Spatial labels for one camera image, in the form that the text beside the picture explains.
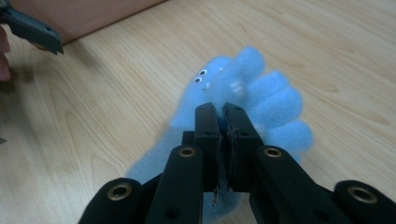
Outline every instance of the wood grain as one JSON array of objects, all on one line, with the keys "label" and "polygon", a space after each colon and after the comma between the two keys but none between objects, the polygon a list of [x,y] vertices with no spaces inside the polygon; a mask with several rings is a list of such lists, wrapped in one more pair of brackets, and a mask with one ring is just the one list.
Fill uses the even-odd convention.
[{"label": "wood grain", "polygon": [[18,11],[55,29],[69,43],[164,0],[9,0]]},{"label": "wood grain", "polygon": [[[15,90],[0,93],[0,223],[77,223],[166,129],[212,57],[258,48],[304,97],[302,166],[396,201],[396,3],[167,1],[54,56],[9,33]],[[254,223],[248,203],[223,223]]]}]

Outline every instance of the brass grommet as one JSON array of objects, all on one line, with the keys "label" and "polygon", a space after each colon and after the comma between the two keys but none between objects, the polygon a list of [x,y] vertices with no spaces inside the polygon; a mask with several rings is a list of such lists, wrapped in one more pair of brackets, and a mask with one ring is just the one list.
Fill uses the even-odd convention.
[{"label": "brass grommet", "polygon": [[107,192],[107,198],[111,201],[119,201],[128,197],[131,192],[131,185],[129,183],[123,182],[109,189]]},{"label": "brass grommet", "polygon": [[362,203],[377,203],[378,198],[368,189],[362,187],[350,186],[347,192],[356,200]]},{"label": "brass grommet", "polygon": [[181,157],[191,157],[195,155],[195,150],[192,147],[183,147],[178,151]]},{"label": "brass grommet", "polygon": [[273,158],[279,158],[282,156],[282,152],[276,148],[268,147],[264,150],[265,155]]}]

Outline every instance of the stuffed animal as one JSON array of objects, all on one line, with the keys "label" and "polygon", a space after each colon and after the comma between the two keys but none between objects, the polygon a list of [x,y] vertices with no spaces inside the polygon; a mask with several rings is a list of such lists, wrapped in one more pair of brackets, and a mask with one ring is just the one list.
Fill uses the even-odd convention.
[{"label": "stuffed animal", "polygon": [[[313,145],[313,134],[299,117],[303,110],[301,94],[279,71],[263,74],[262,55],[246,47],[234,58],[219,56],[209,61],[187,86],[176,114],[157,145],[137,161],[127,173],[141,184],[163,172],[170,151],[181,144],[184,131],[194,130],[194,110],[212,103],[219,123],[224,120],[225,103],[243,107],[265,145],[286,149],[295,160]],[[226,186],[225,171],[220,170],[220,184]],[[216,223],[230,215],[241,203],[241,194],[218,190],[204,194],[203,223]]]}]

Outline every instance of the finger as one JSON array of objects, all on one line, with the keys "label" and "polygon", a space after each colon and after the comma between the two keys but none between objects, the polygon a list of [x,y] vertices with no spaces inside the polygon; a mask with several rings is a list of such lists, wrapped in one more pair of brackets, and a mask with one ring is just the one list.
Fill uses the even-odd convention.
[{"label": "finger", "polygon": [[265,101],[268,97],[285,90],[290,86],[288,78],[280,71],[273,71],[260,77],[247,86],[250,105],[256,105]]},{"label": "finger", "polygon": [[3,28],[3,26],[0,26],[0,52],[7,53],[10,50],[11,50],[11,46],[9,45],[7,39],[6,30]]},{"label": "finger", "polygon": [[4,53],[0,53],[0,81],[9,81],[11,79],[9,69],[8,69],[8,60]]},{"label": "finger", "polygon": [[267,146],[282,147],[291,155],[296,155],[312,147],[314,135],[306,123],[295,120],[269,130],[262,136],[262,141]]},{"label": "finger", "polygon": [[258,131],[270,130],[300,117],[303,98],[297,90],[287,88],[246,110]]},{"label": "finger", "polygon": [[264,58],[257,49],[246,47],[229,63],[229,70],[240,72],[245,83],[250,83],[264,71]]}]

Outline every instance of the black plastic part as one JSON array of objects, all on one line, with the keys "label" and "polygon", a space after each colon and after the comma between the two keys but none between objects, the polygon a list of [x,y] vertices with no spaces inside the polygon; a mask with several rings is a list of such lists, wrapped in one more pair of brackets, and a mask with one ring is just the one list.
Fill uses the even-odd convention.
[{"label": "black plastic part", "polygon": [[253,184],[249,195],[249,204],[258,224],[279,223],[279,213],[260,181]]},{"label": "black plastic part", "polygon": [[46,23],[20,13],[9,4],[0,7],[0,12],[0,22],[8,24],[12,34],[41,45],[54,54],[64,53],[59,34]]},{"label": "black plastic part", "polygon": [[396,223],[396,203],[377,189],[356,180],[335,186],[334,200],[354,223]]},{"label": "black plastic part", "polygon": [[233,191],[250,192],[254,179],[253,158],[263,143],[242,107],[225,104],[223,110],[228,121],[229,143],[225,153],[229,187]]},{"label": "black plastic part", "polygon": [[194,145],[204,152],[204,191],[213,192],[219,183],[221,138],[215,107],[210,103],[196,107]]},{"label": "black plastic part", "polygon": [[194,141],[195,141],[195,132],[193,131],[183,132],[181,145],[194,145]]},{"label": "black plastic part", "polygon": [[79,224],[133,223],[136,216],[139,216],[141,193],[142,188],[137,181],[126,178],[112,180],[99,189],[85,209]]},{"label": "black plastic part", "polygon": [[157,187],[160,184],[162,175],[163,174],[157,175],[154,178],[150,179],[150,181],[148,181],[146,184],[142,185],[142,193],[138,205],[138,213],[136,216],[134,216],[133,223],[145,223],[146,217],[151,207],[152,200],[154,199],[155,191],[157,191]]},{"label": "black plastic part", "polygon": [[[279,214],[279,223],[351,223],[300,167],[279,147],[260,147],[256,151],[257,177]],[[266,211],[254,211],[255,216]]]},{"label": "black plastic part", "polygon": [[201,223],[203,159],[195,146],[172,150],[145,223]]}]

